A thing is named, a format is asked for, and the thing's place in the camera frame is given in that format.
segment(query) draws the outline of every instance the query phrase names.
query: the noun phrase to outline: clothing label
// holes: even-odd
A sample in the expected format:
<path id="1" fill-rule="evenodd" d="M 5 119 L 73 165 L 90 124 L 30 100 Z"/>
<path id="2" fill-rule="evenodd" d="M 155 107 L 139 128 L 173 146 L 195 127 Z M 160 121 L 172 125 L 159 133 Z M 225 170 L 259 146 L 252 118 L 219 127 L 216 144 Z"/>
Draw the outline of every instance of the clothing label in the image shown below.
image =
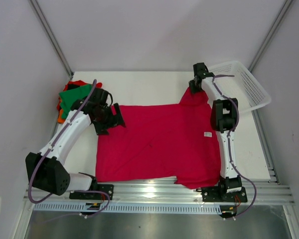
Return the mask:
<path id="1" fill-rule="evenodd" d="M 211 134 L 211 132 L 205 132 L 205 133 L 204 133 L 204 136 L 205 136 L 205 137 L 210 137 L 210 138 L 211 138 L 211 137 L 212 137 L 212 134 Z"/>

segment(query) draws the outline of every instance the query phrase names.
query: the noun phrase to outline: white wall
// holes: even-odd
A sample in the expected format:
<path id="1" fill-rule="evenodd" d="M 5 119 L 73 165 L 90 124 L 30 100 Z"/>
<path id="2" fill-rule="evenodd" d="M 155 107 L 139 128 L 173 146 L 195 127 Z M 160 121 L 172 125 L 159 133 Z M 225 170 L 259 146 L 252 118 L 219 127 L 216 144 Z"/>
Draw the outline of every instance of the white wall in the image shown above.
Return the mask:
<path id="1" fill-rule="evenodd" d="M 278 176 L 299 208 L 299 0 L 253 74 L 272 97 L 261 116 Z"/>
<path id="2" fill-rule="evenodd" d="M 51 136 L 67 76 L 26 0 L 0 1 L 0 239 L 11 236 L 27 185 L 25 157 Z"/>
<path id="3" fill-rule="evenodd" d="M 249 66 L 284 0 L 39 0 L 74 71 Z"/>

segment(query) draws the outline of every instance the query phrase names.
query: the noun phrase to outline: folded clothing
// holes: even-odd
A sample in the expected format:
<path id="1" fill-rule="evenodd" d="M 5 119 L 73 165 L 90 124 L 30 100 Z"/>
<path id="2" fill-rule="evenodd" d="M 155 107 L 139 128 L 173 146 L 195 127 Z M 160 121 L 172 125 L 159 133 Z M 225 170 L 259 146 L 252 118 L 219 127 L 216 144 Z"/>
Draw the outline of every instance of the folded clothing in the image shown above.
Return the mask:
<path id="1" fill-rule="evenodd" d="M 81 81 L 81 80 L 79 80 L 79 81 L 69 81 L 68 84 L 65 85 L 65 87 L 64 87 L 64 89 L 63 89 L 63 92 L 64 92 L 64 91 L 73 90 L 73 89 L 79 88 L 80 86 L 85 86 L 85 85 L 88 85 L 88 83 L 85 83 L 84 81 Z M 101 87 L 102 87 L 102 83 L 101 83 L 101 82 L 98 82 L 98 83 L 96 84 L 96 88 L 101 88 Z M 58 103 L 58 105 L 56 106 L 57 110 L 59 111 L 58 123 L 64 123 L 64 121 L 65 121 L 65 119 L 66 119 L 65 116 L 68 114 L 68 113 L 66 113 L 66 114 L 63 116 L 63 117 L 65 117 L 65 118 L 62 117 L 62 115 L 63 115 L 63 113 L 64 113 L 64 110 L 61 112 L 61 109 L 62 109 L 61 106 L 60 106 L 61 102 L 62 102 L 62 99 L 61 99 L 61 97 L 59 97 L 59 103 Z"/>
<path id="2" fill-rule="evenodd" d="M 204 92 L 187 89 L 179 104 L 120 106 L 126 128 L 99 136 L 99 182 L 176 176 L 190 189 L 215 185 L 220 152 Z"/>
<path id="3" fill-rule="evenodd" d="M 76 100 L 87 97 L 91 89 L 92 85 L 88 84 L 73 90 L 63 91 L 59 93 L 59 96 L 61 98 L 60 106 L 63 109 L 62 119 L 66 119 L 68 117 L 73 103 Z"/>

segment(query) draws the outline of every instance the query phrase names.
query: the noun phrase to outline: laundry basket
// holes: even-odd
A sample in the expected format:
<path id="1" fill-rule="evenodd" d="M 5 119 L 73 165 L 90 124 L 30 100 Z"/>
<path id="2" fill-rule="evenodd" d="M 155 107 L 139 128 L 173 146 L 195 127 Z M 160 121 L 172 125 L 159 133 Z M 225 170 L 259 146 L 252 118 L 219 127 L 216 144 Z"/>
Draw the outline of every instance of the laundry basket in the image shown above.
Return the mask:
<path id="1" fill-rule="evenodd" d="M 235 77 L 216 78 L 216 84 L 224 95 L 237 98 L 240 113 L 261 108 L 271 102 L 271 97 L 256 78 L 239 61 L 229 61 L 208 67 L 215 75 L 235 75 Z"/>

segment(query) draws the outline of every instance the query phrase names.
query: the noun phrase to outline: white robotic arm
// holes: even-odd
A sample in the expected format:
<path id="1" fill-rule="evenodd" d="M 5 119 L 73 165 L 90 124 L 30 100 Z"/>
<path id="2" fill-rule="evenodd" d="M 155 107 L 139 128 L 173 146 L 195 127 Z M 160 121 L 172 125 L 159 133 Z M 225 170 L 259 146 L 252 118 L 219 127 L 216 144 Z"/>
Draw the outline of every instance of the white robotic arm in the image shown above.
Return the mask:
<path id="1" fill-rule="evenodd" d="M 108 95 L 112 101 L 110 105 L 106 103 Z M 94 176 L 68 173 L 63 165 L 74 143 L 90 124 L 93 123 L 97 135 L 109 134 L 107 129 L 111 127 L 125 126 L 119 105 L 113 105 L 114 114 L 112 103 L 109 92 L 93 87 L 86 99 L 77 100 L 72 105 L 64 124 L 51 141 L 39 153 L 29 153 L 25 159 L 29 194 L 32 186 L 56 195 L 62 195 L 66 191 L 95 189 L 94 185 L 97 183 Z"/>
<path id="2" fill-rule="evenodd" d="M 211 126 L 216 131 L 221 156 L 221 171 L 218 186 L 200 189 L 205 202 L 235 202 L 236 195 L 247 201 L 245 188 L 242 187 L 241 176 L 235 168 L 235 127 L 237 126 L 238 101 L 222 94 L 222 90 L 214 83 L 215 76 L 209 72 L 204 63 L 194 65 L 194 79 L 189 82 L 192 94 L 205 91 L 208 103 L 212 106 Z"/>
<path id="3" fill-rule="evenodd" d="M 213 85 L 213 77 L 207 77 L 202 79 L 201 88 L 206 92 L 208 96 L 208 103 L 212 106 L 213 102 L 216 100 L 225 101 L 226 99 L 220 95 L 220 93 L 216 90 L 215 86 Z M 219 150 L 220 150 L 220 157 L 221 157 L 221 170 L 220 176 L 222 178 L 237 178 L 238 174 L 234 170 L 232 163 L 230 162 L 230 155 L 229 155 L 229 148 L 228 142 L 230 143 L 231 147 L 231 156 L 233 159 L 234 165 L 236 165 L 236 156 L 235 156 L 235 132 L 230 133 L 230 138 L 228 138 L 228 130 L 216 131 L 218 143 L 219 143 Z M 240 191 L 241 187 L 230 188 L 226 190 L 226 193 Z"/>

